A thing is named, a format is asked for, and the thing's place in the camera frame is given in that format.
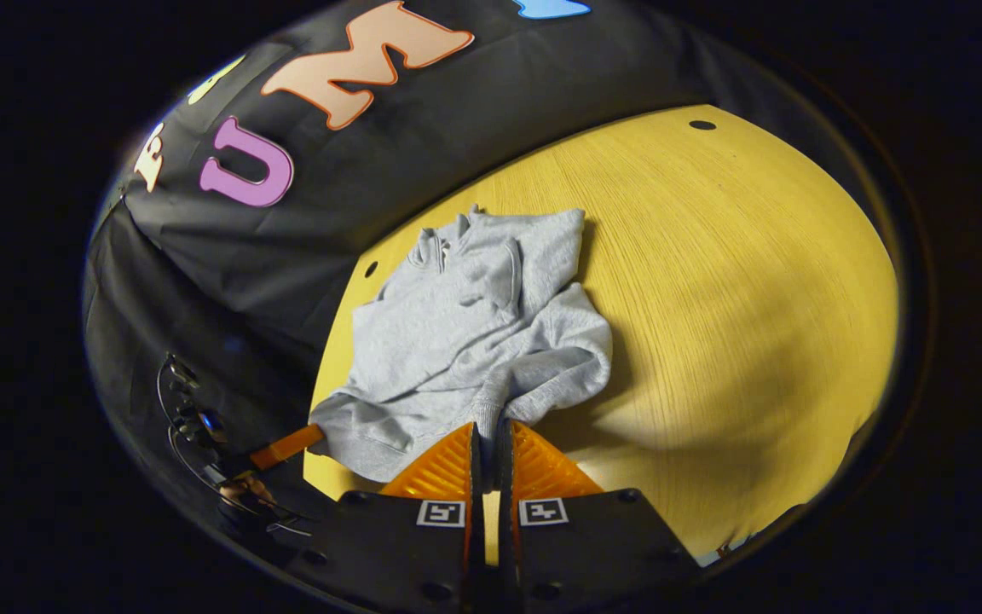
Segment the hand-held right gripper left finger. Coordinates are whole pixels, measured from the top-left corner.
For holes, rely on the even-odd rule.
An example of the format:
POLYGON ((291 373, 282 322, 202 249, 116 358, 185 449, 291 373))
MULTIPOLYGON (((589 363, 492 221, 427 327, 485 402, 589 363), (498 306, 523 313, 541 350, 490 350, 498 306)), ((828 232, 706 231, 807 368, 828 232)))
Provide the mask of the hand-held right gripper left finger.
POLYGON ((484 566, 480 437, 466 423, 312 531, 308 580, 375 613, 468 613, 484 566))

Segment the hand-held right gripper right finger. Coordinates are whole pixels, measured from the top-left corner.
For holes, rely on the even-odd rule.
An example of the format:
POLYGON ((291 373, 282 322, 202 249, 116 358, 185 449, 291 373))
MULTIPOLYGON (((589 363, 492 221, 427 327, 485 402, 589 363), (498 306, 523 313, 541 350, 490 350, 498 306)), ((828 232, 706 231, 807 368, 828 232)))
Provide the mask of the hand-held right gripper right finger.
POLYGON ((515 420, 496 432, 505 613, 657 613, 702 574, 635 487, 604 489, 515 420))

